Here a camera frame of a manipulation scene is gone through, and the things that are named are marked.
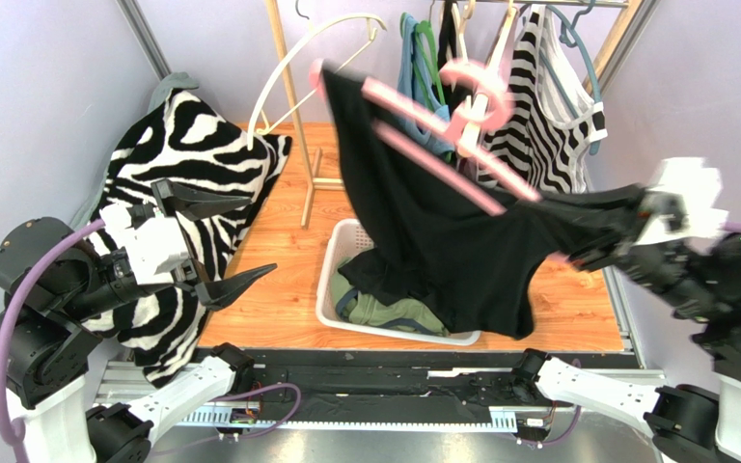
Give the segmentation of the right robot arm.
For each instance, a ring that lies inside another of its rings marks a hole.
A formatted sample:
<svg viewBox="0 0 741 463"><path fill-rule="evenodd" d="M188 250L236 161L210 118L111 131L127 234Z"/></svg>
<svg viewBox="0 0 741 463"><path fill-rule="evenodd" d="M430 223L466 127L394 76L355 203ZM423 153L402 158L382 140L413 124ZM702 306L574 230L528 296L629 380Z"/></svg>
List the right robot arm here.
<svg viewBox="0 0 741 463"><path fill-rule="evenodd" d="M589 372L527 349L516 384L626 424L675 462L741 462L741 226L713 208L692 208L677 193L629 185L525 201L580 271L609 266L700 330L720 389L690 384L648 387Z"/></svg>

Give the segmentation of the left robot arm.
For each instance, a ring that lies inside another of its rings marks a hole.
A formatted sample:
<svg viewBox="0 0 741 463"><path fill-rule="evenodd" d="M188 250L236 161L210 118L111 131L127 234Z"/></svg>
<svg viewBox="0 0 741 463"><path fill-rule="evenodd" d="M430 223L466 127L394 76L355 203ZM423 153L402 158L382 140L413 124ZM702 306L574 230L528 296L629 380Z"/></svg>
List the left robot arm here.
<svg viewBox="0 0 741 463"><path fill-rule="evenodd" d="M87 320L170 288L222 310L269 272L211 279L179 223L249 206L249 198L168 179L151 190L151 202L109 204L80 230L51 217L28 221L0 246L0 434L19 462L143 462L198 408L256 392L253 358L224 343L149 395L86 405L88 360L101 341Z"/></svg>

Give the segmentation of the green tank top navy trim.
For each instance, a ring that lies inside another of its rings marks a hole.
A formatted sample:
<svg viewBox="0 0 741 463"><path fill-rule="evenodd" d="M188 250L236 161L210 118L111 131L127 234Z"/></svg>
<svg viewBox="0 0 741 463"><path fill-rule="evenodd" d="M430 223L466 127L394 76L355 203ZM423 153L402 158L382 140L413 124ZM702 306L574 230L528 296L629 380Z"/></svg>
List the green tank top navy trim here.
<svg viewBox="0 0 741 463"><path fill-rule="evenodd" d="M436 315L416 299L405 298L385 304L360 291L340 273L341 267L350 261L351 258L340 260L329 280L329 293L340 321L435 337L450 334Z"/></svg>

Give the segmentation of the pink hanger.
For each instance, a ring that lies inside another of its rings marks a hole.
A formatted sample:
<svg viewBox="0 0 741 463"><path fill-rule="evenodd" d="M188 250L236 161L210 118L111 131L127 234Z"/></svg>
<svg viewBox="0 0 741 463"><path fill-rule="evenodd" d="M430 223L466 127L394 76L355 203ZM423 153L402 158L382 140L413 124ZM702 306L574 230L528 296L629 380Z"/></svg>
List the pink hanger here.
<svg viewBox="0 0 741 463"><path fill-rule="evenodd" d="M309 81L331 111L348 200L383 261L397 269L513 262L535 270L550 255L567 260L566 248L523 207L527 195L539 196L529 183L479 145L471 157L510 194L484 190L409 137L399 119L457 152L467 110L446 122L386 84L339 74L322 60Z"/></svg>

